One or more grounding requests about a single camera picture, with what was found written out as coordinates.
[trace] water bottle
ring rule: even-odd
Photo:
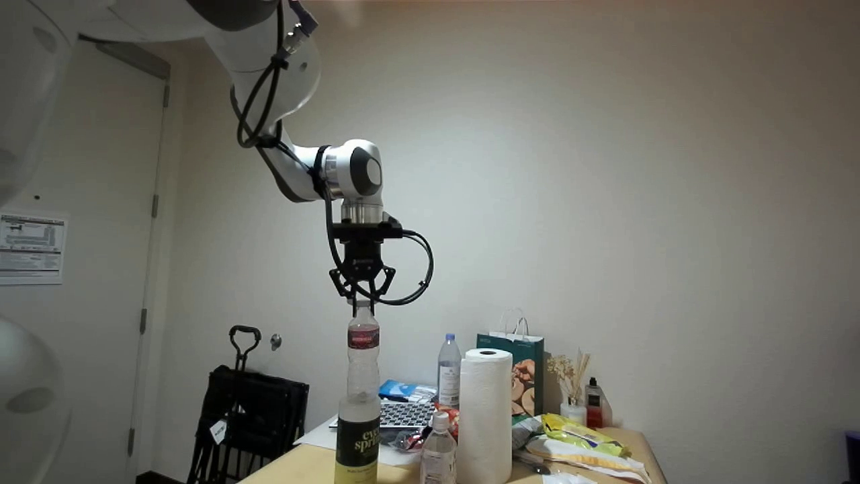
[[[435,399],[441,409],[461,407],[461,347],[456,334],[447,334],[447,341],[438,349]]]
[[[447,412],[433,416],[433,434],[423,446],[423,484],[457,484],[457,451]]]
[[[349,374],[339,407],[336,484],[376,484],[380,460],[380,323],[372,300],[356,300],[348,330]]]

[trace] wall sign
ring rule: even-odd
[[[0,213],[0,284],[59,284],[67,221]]]

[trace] door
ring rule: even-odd
[[[0,287],[66,374],[73,424],[52,484],[133,481],[130,427],[168,83],[78,44],[35,181],[4,210],[67,218],[59,284]]]

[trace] wooden table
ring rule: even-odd
[[[666,481],[642,434],[625,430],[625,427],[602,427],[601,434],[621,442],[632,451],[632,458],[649,468],[653,484]],[[621,479],[614,479],[606,473],[593,473],[593,470],[574,468],[574,466],[554,463],[552,468],[564,470],[564,473],[576,473],[576,475],[590,475],[593,481],[601,481],[601,484],[626,484]],[[259,473],[249,475],[243,484],[286,484],[286,481],[335,484],[335,450],[297,446],[286,458],[279,458],[279,460],[270,463],[267,468],[262,468]],[[376,481],[382,481],[382,484],[418,484],[419,466],[408,466],[408,468],[380,466]],[[540,484],[540,475],[533,473],[527,466],[515,466],[511,481]]]

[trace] label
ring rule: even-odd
[[[380,347],[380,326],[361,326],[348,330],[349,349],[372,349]]]
[[[461,407],[461,372],[457,365],[438,365],[438,403],[457,409]]]
[[[336,484],[376,484],[380,419],[339,419]]]
[[[212,442],[222,446],[223,439],[226,439],[226,419],[219,419],[219,423],[210,427],[210,436],[212,436]]]
[[[602,427],[602,409],[601,407],[586,409],[586,427]]]

